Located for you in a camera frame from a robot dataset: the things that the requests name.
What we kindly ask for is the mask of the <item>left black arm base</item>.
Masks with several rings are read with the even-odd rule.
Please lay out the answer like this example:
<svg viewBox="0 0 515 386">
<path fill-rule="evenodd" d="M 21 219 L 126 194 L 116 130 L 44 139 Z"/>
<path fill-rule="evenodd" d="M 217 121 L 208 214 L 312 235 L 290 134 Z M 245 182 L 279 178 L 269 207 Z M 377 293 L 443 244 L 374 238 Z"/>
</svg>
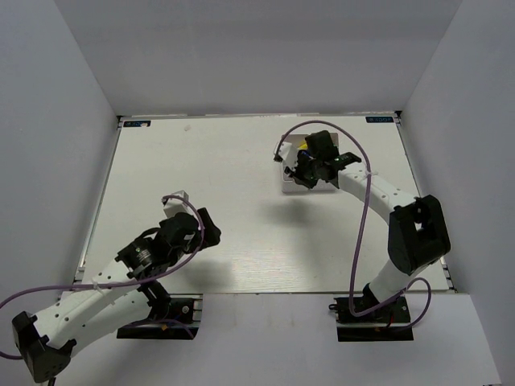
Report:
<svg viewBox="0 0 515 386">
<path fill-rule="evenodd" d="M 200 329 L 203 297 L 170 298 L 162 310 L 152 310 L 145 319 L 137 319 L 117 330 L 118 339 L 193 340 Z"/>
</svg>

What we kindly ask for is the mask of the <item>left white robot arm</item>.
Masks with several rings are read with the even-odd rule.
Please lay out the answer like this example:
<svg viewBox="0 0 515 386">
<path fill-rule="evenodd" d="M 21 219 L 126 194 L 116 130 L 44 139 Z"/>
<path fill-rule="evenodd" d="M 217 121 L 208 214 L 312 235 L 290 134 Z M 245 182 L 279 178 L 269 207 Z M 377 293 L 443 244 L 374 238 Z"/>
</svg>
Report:
<svg viewBox="0 0 515 386">
<path fill-rule="evenodd" d="M 157 277 L 179 259 L 220 243 L 206 208 L 180 211 L 120 250 L 92 280 L 35 314 L 12 319 L 14 341 L 37 384 L 54 379 L 72 357 L 99 338 L 131 324 L 186 323 L 183 305 Z"/>
</svg>

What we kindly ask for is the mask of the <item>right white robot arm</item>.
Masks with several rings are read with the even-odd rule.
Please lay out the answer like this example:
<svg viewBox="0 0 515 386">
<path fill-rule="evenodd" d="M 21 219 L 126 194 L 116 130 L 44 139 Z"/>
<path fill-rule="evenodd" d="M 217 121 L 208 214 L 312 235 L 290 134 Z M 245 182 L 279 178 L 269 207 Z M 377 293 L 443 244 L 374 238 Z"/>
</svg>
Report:
<svg viewBox="0 0 515 386">
<path fill-rule="evenodd" d="M 418 197 L 388 183 L 372 171 L 366 153 L 340 153 L 327 130 L 312 133 L 302 146 L 284 141 L 275 161 L 293 181 L 308 189 L 330 183 L 363 204 L 362 215 L 378 214 L 388 226 L 388 261 L 368 283 L 352 316 L 380 321 L 417 276 L 451 250 L 441 203 L 433 195 Z"/>
</svg>

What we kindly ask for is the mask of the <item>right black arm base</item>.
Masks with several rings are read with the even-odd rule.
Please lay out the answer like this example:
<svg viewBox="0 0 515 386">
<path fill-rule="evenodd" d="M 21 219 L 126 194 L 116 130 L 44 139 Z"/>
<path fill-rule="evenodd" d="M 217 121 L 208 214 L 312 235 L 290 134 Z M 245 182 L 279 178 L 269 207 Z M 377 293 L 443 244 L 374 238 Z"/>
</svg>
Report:
<svg viewBox="0 0 515 386">
<path fill-rule="evenodd" d="M 348 297 L 334 298 L 328 306 L 336 316 L 336 332 L 341 343 L 408 342 L 414 340 L 410 311 L 404 297 L 379 310 L 355 317 Z"/>
</svg>

